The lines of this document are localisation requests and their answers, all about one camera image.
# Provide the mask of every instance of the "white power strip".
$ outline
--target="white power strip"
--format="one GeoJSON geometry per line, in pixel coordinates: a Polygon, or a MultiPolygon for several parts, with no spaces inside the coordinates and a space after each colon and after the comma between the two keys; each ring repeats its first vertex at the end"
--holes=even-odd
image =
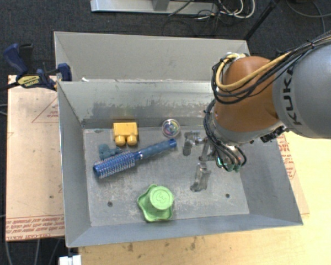
{"type": "Polygon", "coordinates": [[[81,255],[74,255],[72,257],[62,256],[59,258],[58,265],[82,265],[81,255]]]}

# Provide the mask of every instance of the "yellow clamp label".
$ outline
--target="yellow clamp label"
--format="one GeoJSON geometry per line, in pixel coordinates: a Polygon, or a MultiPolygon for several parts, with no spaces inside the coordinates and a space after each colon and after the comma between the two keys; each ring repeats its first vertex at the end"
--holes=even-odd
{"type": "Polygon", "coordinates": [[[29,87],[29,86],[32,86],[34,84],[40,83],[39,79],[40,79],[40,77],[37,76],[37,75],[30,75],[30,76],[23,76],[17,82],[21,86],[29,87]]]}

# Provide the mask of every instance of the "cardboard sheet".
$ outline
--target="cardboard sheet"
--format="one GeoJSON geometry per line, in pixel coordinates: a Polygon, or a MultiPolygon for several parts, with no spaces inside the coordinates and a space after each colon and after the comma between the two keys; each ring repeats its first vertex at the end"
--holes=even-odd
{"type": "MultiPolygon", "coordinates": [[[[7,241],[65,234],[57,104],[48,89],[8,91],[7,241]]],[[[285,136],[277,142],[300,213],[308,214],[285,136]]]]}

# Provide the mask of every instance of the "green bottle cap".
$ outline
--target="green bottle cap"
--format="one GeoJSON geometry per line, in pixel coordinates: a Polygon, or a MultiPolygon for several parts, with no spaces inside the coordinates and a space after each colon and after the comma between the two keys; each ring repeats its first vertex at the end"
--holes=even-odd
{"type": "Polygon", "coordinates": [[[173,202],[172,192],[168,188],[156,184],[151,184],[147,191],[137,199],[137,204],[148,222],[169,220],[173,216],[173,202]]]}

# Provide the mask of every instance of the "yellow toy block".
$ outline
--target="yellow toy block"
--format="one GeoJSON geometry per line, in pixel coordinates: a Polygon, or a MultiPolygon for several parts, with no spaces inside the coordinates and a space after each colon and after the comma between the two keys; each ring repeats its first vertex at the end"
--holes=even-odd
{"type": "Polygon", "coordinates": [[[114,123],[113,130],[116,145],[123,146],[126,142],[130,146],[137,144],[138,131],[136,123],[114,123]]]}

